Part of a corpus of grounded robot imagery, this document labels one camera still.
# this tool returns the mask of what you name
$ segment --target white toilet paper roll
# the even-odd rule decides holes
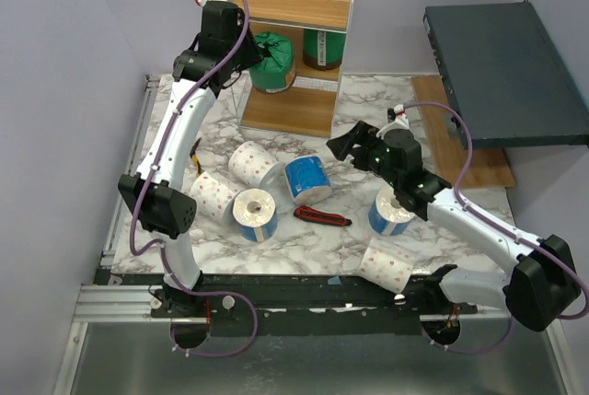
[[[411,252],[372,238],[355,273],[390,292],[400,294],[410,279],[413,263]]]
[[[388,185],[376,193],[376,198],[368,212],[370,226],[383,236],[401,234],[415,216],[403,209],[395,197],[395,191]]]
[[[255,142],[242,144],[229,159],[229,171],[252,188],[266,190],[283,174],[284,163]]]
[[[233,206],[233,217],[241,235],[251,241],[264,241],[278,227],[276,203],[269,192],[253,189],[238,195]]]
[[[233,221],[233,202],[243,189],[221,174],[204,171],[192,184],[189,196],[196,200],[196,209],[221,225]]]

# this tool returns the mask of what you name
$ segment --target gray floor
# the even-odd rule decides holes
[[[506,319],[464,320],[457,346],[502,335]],[[389,334],[259,337],[231,358],[172,353],[166,323],[89,327],[76,376],[78,395],[321,394],[499,395],[565,393],[546,334],[516,326],[492,354],[469,357],[432,348],[422,337]],[[244,339],[212,339],[216,351]]]

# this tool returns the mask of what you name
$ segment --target white marble tabletop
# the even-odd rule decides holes
[[[151,145],[167,105],[171,77],[163,76],[153,109],[143,153]],[[238,95],[244,81],[235,85]],[[192,251],[206,273],[283,273],[283,274],[346,274],[353,273],[370,238],[380,237],[368,223],[368,210],[381,179],[358,171],[349,161],[339,162],[325,146],[326,139],[296,134],[258,130],[239,130],[234,114],[231,91],[225,90],[202,126],[202,141],[197,155],[204,169],[216,171],[237,183],[227,170],[227,163],[237,147],[254,140],[283,162],[294,157],[317,154],[325,165],[333,194],[314,205],[319,211],[337,213],[350,218],[350,227],[325,227],[302,222],[293,217],[296,208],[286,189],[285,181],[271,190],[278,205],[279,224],[274,236],[262,243],[241,237],[237,224],[230,228],[218,226],[208,217],[198,215],[191,228]],[[336,105],[332,135],[349,131],[359,120],[375,126],[387,122],[387,107],[414,99],[410,79],[392,76],[345,76]],[[408,111],[411,130],[422,144],[424,165],[434,169],[433,160],[422,128],[419,112]],[[187,159],[182,191],[188,193],[196,179],[195,168]],[[501,219],[513,223],[504,188],[469,190],[465,195],[474,203]],[[125,209],[122,227],[115,240],[114,273],[162,273],[157,249],[135,258],[129,251],[131,216]],[[150,238],[141,228],[138,246]],[[497,266],[482,253],[444,228],[418,217],[399,236],[385,238],[391,246],[412,251],[416,256],[415,273],[431,273],[447,263],[479,270],[495,271]]]

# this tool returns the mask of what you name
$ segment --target green bag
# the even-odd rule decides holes
[[[317,70],[332,70],[341,65],[344,33],[305,29],[303,32],[303,62]]]
[[[296,76],[293,45],[284,36],[270,31],[256,35],[256,43],[266,57],[249,68],[251,83],[263,93],[285,91]]]

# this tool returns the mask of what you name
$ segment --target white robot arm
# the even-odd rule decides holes
[[[188,233],[196,203],[180,191],[191,146],[231,75],[263,59],[251,31],[243,30],[241,8],[227,0],[199,1],[203,6],[201,32],[174,62],[175,82],[156,139],[136,174],[123,174],[119,179],[121,196],[133,213],[133,254],[147,249],[134,247],[133,229],[139,221],[154,239],[152,245],[159,241],[167,247],[174,277],[165,275],[164,281],[176,289],[193,289],[201,277]]]
[[[404,108],[389,110],[390,123],[380,130],[358,122],[347,134],[329,140],[329,149],[338,160],[351,155],[356,168],[374,172],[393,187],[401,206],[454,232],[504,271],[481,273],[446,265],[433,274],[443,297],[506,308],[527,328],[543,331],[581,294],[572,277],[569,246],[556,236],[541,239],[506,224],[424,169],[422,149]]]

